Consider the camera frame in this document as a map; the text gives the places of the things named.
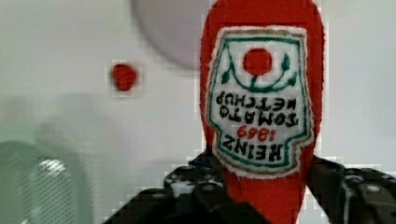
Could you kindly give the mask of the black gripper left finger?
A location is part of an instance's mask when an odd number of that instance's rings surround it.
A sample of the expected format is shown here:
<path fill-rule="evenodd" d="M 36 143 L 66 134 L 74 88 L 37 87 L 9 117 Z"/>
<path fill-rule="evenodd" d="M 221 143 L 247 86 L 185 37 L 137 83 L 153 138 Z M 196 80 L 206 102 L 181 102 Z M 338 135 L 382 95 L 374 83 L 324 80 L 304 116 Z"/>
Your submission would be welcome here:
<path fill-rule="evenodd" d="M 161 189 L 144 189 L 104 224 L 271 224 L 226 192 L 220 164 L 207 149 L 167 175 Z"/>

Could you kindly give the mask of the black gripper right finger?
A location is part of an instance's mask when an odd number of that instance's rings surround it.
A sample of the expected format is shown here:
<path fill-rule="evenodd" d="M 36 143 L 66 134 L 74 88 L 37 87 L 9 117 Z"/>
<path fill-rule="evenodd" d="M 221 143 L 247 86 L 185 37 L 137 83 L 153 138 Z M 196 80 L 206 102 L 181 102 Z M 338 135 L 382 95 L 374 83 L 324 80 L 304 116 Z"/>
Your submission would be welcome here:
<path fill-rule="evenodd" d="M 307 186 L 331 224 L 396 224 L 395 177 L 314 157 Z"/>

